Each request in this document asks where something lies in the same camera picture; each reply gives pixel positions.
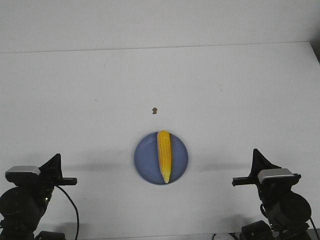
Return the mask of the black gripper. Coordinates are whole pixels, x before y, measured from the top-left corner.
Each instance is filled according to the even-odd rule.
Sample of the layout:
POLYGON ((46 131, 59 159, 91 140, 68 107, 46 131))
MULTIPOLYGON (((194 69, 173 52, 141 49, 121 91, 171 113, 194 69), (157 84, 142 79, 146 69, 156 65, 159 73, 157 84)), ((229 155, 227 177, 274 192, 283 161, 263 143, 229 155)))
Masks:
POLYGON ((39 167, 40 175, 54 186, 75 186, 77 184, 76 177, 63 177, 61 168, 61 154, 56 153, 49 161, 39 167))
POLYGON ((241 186, 241 185, 290 185, 293 186, 299 182, 301 175, 298 173, 293 173, 292 175, 277 175, 277 176, 267 176, 267 177, 258 177, 258 174, 262 170, 271 170, 271 169, 281 169, 280 166, 272 164, 268 161, 263 154, 257 149, 253 149, 252 154, 252 165, 248 177, 234 177, 232 180, 232 185, 241 186))

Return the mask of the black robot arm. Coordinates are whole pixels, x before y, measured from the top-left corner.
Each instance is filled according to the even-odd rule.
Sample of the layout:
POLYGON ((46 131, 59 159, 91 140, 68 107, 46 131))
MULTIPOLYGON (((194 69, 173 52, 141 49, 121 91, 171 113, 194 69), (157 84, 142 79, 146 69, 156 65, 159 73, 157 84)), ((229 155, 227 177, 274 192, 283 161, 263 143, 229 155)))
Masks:
POLYGON ((254 149, 252 165, 247 177, 235 177, 232 185, 255 185, 261 201, 260 211, 267 222, 259 220, 241 228, 241 240, 309 240, 309 226, 314 227, 312 209, 309 202, 292 191, 301 179, 268 161, 263 154, 254 149))
POLYGON ((63 177, 61 154, 55 154, 40 167, 13 166, 5 178, 15 186, 0 197, 0 238, 2 240, 64 240, 62 232, 41 231, 35 235, 55 188, 75 186, 75 177, 63 177))

